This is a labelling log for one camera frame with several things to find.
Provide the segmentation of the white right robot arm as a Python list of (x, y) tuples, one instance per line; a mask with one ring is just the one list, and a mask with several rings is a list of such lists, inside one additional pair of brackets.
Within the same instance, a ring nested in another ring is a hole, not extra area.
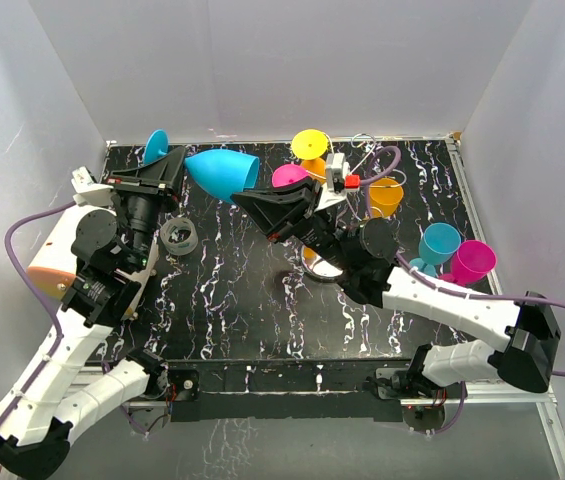
[(548, 390), (561, 331), (543, 296), (487, 295), (418, 273), (400, 256), (388, 220), (338, 225), (345, 194), (314, 180), (247, 189), (231, 199), (270, 242), (294, 237), (339, 269), (336, 282), (354, 302), (413, 313), (472, 336), (452, 346), (420, 346), (409, 367), (379, 387), (428, 397), (455, 383), (498, 378), (530, 393)]

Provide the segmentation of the magenta wine glass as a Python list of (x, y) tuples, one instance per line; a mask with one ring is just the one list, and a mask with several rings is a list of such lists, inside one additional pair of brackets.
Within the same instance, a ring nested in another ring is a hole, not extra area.
[(467, 286), (483, 279), (497, 265), (495, 251), (479, 240), (463, 242), (451, 259), (450, 271), (441, 280)]
[(309, 173), (302, 166), (297, 164), (284, 164), (273, 172), (271, 182), (274, 188), (280, 188), (300, 182), (308, 176)]

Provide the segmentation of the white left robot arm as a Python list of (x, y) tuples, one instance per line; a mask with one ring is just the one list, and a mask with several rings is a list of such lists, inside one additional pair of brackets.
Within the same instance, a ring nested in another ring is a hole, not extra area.
[(17, 477), (50, 477), (73, 442), (112, 410), (166, 392), (160, 359), (143, 349), (79, 392), (70, 386), (96, 347), (134, 313), (157, 260), (159, 215), (181, 199), (185, 156), (178, 147), (103, 182), (86, 168), (74, 171), (73, 199), (54, 210), (52, 242), (59, 257), (74, 259), (75, 276), (58, 306), (42, 299), (51, 329), (0, 401), (0, 465)]

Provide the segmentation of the blue wine glass back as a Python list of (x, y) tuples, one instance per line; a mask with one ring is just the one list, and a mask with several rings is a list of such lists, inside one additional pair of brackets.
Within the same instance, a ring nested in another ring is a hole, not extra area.
[(447, 223), (429, 225), (418, 245), (419, 256), (409, 262), (421, 273), (437, 278), (437, 268), (447, 262), (458, 250), (462, 237), (458, 230)]

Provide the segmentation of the blue wine glass front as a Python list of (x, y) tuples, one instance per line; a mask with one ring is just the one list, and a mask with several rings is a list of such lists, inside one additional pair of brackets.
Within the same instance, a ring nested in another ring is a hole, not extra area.
[[(184, 177), (213, 198), (231, 203), (233, 194), (256, 186), (260, 167), (257, 156), (222, 148), (188, 154), (184, 148)], [(173, 149), (168, 147), (167, 133), (155, 130), (146, 144), (141, 166), (161, 159)]]

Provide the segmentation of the blue wine glass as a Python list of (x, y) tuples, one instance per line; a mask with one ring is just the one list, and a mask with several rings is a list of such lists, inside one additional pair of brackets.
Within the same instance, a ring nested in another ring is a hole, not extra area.
[(421, 273), (437, 278), (437, 268), (447, 262), (458, 250), (462, 237), (458, 230), (447, 223), (429, 225), (418, 245), (419, 256), (409, 262)]
[[(257, 156), (222, 148), (188, 154), (184, 148), (184, 177), (213, 198), (231, 203), (233, 194), (256, 186), (260, 167)], [(168, 147), (167, 133), (155, 130), (146, 144), (141, 166), (161, 159), (173, 149)]]

